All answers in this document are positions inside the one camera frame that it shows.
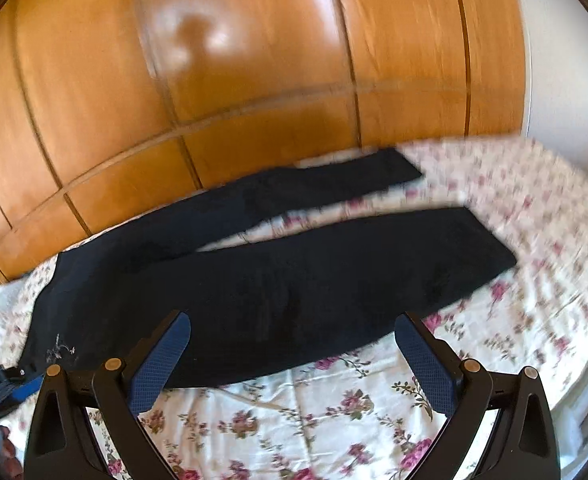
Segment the black pants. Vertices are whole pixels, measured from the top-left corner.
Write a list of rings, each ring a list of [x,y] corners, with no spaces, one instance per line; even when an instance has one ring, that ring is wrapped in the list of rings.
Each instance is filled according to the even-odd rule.
[[[171,388],[231,385],[371,344],[401,312],[431,315],[512,269],[513,252],[464,207],[350,219],[227,248],[221,240],[420,177],[392,148],[275,168],[62,252],[18,364],[32,376],[53,363],[92,370],[126,356],[173,310],[190,318],[192,333]]]

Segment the floral bedspread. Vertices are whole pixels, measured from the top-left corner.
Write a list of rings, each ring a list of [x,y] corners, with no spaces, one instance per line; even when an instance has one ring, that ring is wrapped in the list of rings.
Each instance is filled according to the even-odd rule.
[[[416,314],[460,358],[503,373],[539,370],[548,402],[559,404],[588,367],[588,175],[520,136],[392,149],[420,170],[419,180],[281,214],[221,246],[350,219],[464,207],[513,252],[515,266],[431,315]],[[335,153],[293,168],[382,150]],[[20,366],[36,299],[61,254],[0,286],[0,365]],[[244,382],[167,382],[140,422],[181,479],[404,479],[444,418],[431,408],[393,329],[371,344]]]

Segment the wooden wardrobe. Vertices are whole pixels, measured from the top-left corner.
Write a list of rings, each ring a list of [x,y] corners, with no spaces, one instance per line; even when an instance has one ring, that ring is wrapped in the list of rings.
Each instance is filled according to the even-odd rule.
[[[347,148],[522,127],[518,0],[0,0],[0,283]]]

